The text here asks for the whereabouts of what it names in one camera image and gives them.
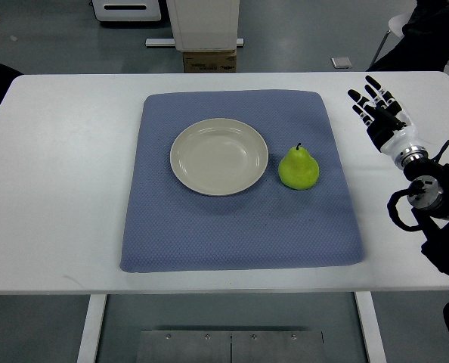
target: green pear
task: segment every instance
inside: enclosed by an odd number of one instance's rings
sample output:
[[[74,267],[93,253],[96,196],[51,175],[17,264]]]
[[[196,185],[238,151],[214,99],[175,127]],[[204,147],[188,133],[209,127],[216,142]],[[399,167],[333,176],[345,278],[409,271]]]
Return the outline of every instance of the green pear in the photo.
[[[309,189],[318,179],[318,164],[308,151],[298,144],[280,161],[278,175],[287,187]]]

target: white table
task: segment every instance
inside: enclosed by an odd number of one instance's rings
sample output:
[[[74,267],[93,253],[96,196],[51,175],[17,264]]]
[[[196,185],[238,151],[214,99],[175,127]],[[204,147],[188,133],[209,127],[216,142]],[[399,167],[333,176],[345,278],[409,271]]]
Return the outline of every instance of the white table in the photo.
[[[388,217],[386,203],[391,194],[409,183],[375,149],[351,109],[347,91],[363,91],[365,75],[46,75],[16,79],[0,107],[0,294],[90,293],[96,296],[91,305],[102,307],[107,293],[448,289],[449,277],[420,253],[423,234],[402,231]],[[443,73],[377,73],[375,78],[407,108],[424,146],[436,155],[449,139],[449,77]],[[365,260],[350,266],[282,270],[121,271],[125,212],[146,97],[266,88],[313,91],[323,98],[364,241]],[[442,162],[449,163],[449,148]],[[401,205],[400,214],[414,223],[407,203]],[[101,316],[97,313],[94,318],[98,324]]]

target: ceramic plate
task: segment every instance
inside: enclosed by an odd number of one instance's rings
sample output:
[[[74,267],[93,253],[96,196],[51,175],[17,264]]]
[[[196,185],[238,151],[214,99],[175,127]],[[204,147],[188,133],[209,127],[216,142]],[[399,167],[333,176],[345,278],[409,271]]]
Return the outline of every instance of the ceramic plate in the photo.
[[[171,167],[193,191],[229,195],[256,183],[268,163],[263,137],[235,119],[205,119],[185,129],[171,147]]]

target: robotic hand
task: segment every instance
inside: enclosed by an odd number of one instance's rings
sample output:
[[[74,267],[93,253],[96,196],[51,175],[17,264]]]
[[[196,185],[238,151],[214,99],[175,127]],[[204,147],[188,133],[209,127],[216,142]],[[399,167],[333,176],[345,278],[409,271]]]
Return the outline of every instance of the robotic hand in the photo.
[[[439,154],[428,158],[427,150],[417,137],[416,126],[405,109],[375,79],[366,76],[365,86],[371,100],[351,89],[355,101],[353,110],[367,126],[367,134],[376,148],[389,155],[411,182],[408,189],[394,193],[388,203],[392,221],[405,231],[422,231],[427,241],[422,253],[449,275],[449,222],[439,228],[432,218],[449,221],[449,164],[439,160],[449,145],[447,141]],[[404,224],[396,209],[401,197],[407,197],[418,224]]]

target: blue placemat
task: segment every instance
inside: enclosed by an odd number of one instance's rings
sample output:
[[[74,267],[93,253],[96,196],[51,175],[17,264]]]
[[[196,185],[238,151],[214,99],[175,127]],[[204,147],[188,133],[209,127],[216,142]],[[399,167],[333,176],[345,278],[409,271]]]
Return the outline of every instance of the blue placemat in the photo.
[[[231,196],[198,194],[169,152],[203,119],[238,119],[268,146],[268,167]],[[285,187],[278,163],[299,142],[320,166],[307,191]],[[150,96],[144,103],[120,267],[128,272],[351,265],[361,237],[324,103],[314,92],[259,90]]]

